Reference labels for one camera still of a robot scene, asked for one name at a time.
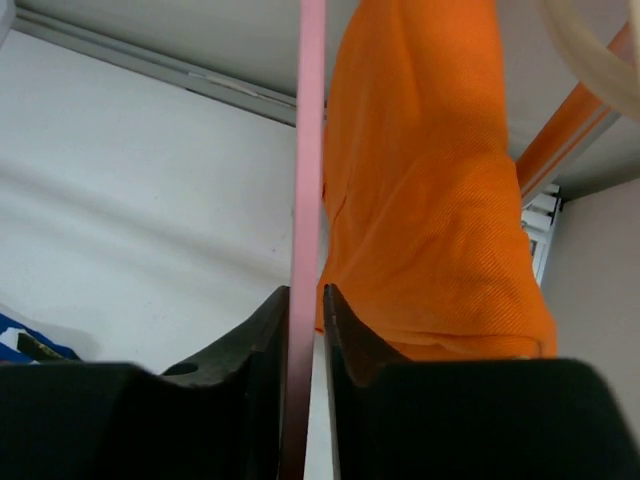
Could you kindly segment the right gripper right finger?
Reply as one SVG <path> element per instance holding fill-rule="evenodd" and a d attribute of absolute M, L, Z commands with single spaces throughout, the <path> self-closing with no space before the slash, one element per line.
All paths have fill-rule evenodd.
<path fill-rule="evenodd" d="M 635 479 L 604 379 L 570 360 L 417 362 L 334 285 L 324 327 L 338 479 Z"/>

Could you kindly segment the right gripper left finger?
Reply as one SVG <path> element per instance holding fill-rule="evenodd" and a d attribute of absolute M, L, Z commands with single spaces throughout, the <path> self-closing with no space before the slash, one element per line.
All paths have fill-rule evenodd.
<path fill-rule="evenodd" d="M 155 374 L 128 363 L 1 364 L 5 479 L 273 479 L 289 290 Z"/>

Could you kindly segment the blue patterned trousers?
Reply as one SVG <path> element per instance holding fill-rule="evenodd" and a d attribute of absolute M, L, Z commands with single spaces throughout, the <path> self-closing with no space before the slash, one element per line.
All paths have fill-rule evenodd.
<path fill-rule="evenodd" d="M 1 305 L 1 364 L 43 364 L 80 361 L 68 346 L 52 341 L 17 312 Z"/>

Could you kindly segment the pink plastic hanger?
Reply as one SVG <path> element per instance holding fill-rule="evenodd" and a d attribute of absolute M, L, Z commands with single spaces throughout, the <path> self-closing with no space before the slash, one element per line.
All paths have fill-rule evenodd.
<path fill-rule="evenodd" d="M 304 477 L 321 230 L 326 3 L 300 2 L 293 246 L 278 477 Z"/>

